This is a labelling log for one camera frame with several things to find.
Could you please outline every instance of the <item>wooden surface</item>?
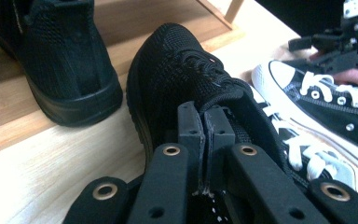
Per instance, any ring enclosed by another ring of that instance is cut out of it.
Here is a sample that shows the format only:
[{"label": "wooden surface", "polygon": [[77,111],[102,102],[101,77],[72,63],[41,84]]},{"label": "wooden surface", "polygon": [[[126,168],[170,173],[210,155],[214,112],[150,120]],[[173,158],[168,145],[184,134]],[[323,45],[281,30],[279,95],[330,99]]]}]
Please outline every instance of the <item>wooden surface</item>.
[{"label": "wooden surface", "polygon": [[[133,55],[163,22],[186,26],[245,80],[267,58],[293,57],[285,43],[297,37],[254,0],[244,1],[234,31],[193,0],[100,0],[95,21],[124,89]],[[90,181],[110,175],[128,182],[144,163],[125,101],[90,127],[58,126],[40,111],[21,66],[0,49],[0,223],[62,222]]]}]

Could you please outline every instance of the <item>brass ring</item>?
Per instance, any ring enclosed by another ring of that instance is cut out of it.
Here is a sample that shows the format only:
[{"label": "brass ring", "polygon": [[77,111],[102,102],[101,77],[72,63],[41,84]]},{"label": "brass ring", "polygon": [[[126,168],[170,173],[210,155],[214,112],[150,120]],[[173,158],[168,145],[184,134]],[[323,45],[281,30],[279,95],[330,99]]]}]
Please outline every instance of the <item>brass ring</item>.
[{"label": "brass ring", "polygon": [[[103,188],[110,188],[111,190],[107,193],[101,193],[100,190]],[[99,201],[104,201],[112,198],[117,193],[117,186],[111,183],[102,183],[92,192],[92,197]]]},{"label": "brass ring", "polygon": [[253,147],[241,147],[240,152],[246,156],[254,156],[257,154],[257,150]]},{"label": "brass ring", "polygon": [[180,152],[179,147],[168,146],[162,151],[167,156],[176,156]]},{"label": "brass ring", "polygon": [[321,185],[322,192],[327,195],[328,197],[340,201],[340,202],[347,202],[351,199],[351,195],[340,186],[330,184],[330,183],[322,183]]}]

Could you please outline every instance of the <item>white shoelace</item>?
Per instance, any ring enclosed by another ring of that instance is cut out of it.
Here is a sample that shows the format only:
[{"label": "white shoelace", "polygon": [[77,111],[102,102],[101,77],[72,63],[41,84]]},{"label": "white shoelace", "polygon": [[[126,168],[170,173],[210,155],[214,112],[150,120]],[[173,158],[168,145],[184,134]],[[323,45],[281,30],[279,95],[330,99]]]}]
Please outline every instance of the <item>white shoelace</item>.
[{"label": "white shoelace", "polygon": [[[312,86],[316,86],[320,89],[322,92],[322,95],[324,96],[324,100],[326,102],[332,102],[333,101],[333,95],[331,92],[330,87],[327,85],[334,85],[334,79],[332,76],[329,75],[314,75],[312,72],[307,72],[304,76],[300,93],[302,95],[306,95],[308,93],[308,89]],[[358,108],[358,87],[353,87],[351,85],[340,85],[336,87],[336,91],[340,92],[348,92],[351,95],[352,102],[351,105],[355,108]],[[311,96],[315,99],[319,98],[319,92],[313,91],[311,93]],[[345,97],[339,97],[337,100],[337,103],[339,105],[344,105],[346,103]]]},{"label": "white shoelace", "polygon": [[309,180],[318,178],[325,169],[334,179],[355,189],[352,168],[327,145],[315,142],[314,139],[305,134],[298,134],[293,125],[287,122],[290,118],[280,113],[278,109],[276,106],[269,105],[263,110],[268,117],[272,116],[272,124],[277,133],[280,129],[286,129],[293,136],[283,141],[289,146],[288,160],[293,169],[299,171],[303,168],[302,155],[304,155],[310,159],[307,165],[307,178]]}]

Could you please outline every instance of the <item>canvas shoe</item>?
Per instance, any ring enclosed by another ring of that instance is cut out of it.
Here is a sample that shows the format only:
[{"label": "canvas shoe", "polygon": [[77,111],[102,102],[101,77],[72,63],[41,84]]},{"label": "canvas shoe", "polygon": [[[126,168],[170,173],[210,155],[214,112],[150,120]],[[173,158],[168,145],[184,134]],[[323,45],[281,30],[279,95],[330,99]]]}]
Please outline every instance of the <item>canvas shoe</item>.
[{"label": "canvas shoe", "polygon": [[156,147],[170,141],[167,133],[177,130],[177,107],[193,101],[201,118],[214,105],[229,108],[227,118],[236,142],[264,148],[290,173],[282,141],[254,100],[250,86],[232,78],[221,61],[203,50],[182,25],[163,24],[147,38],[131,64],[127,98],[145,147],[146,163]]},{"label": "canvas shoe", "polygon": [[358,168],[358,87],[337,86],[329,75],[279,61],[258,65],[252,81],[287,121],[316,134]]},{"label": "canvas shoe", "polygon": [[296,180],[333,178],[358,191],[358,169],[350,161],[314,134],[290,122],[290,116],[285,115],[281,107],[266,102],[255,88],[252,87],[252,91],[287,145],[285,153]]},{"label": "canvas shoe", "polygon": [[93,0],[0,0],[0,46],[24,68],[43,112],[61,125],[89,125],[121,106],[93,12]]}]

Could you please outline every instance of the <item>shoe tongue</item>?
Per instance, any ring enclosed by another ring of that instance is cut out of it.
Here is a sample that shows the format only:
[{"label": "shoe tongue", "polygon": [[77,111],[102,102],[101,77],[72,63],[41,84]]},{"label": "shoe tongue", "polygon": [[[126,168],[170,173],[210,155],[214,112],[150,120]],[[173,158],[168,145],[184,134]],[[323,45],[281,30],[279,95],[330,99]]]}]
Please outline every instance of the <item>shoe tongue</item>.
[{"label": "shoe tongue", "polygon": [[217,86],[212,82],[198,82],[194,88],[194,105],[200,114],[203,114],[213,105],[219,105],[226,101],[239,100],[246,90],[246,84],[241,80],[232,79],[231,82]]}]

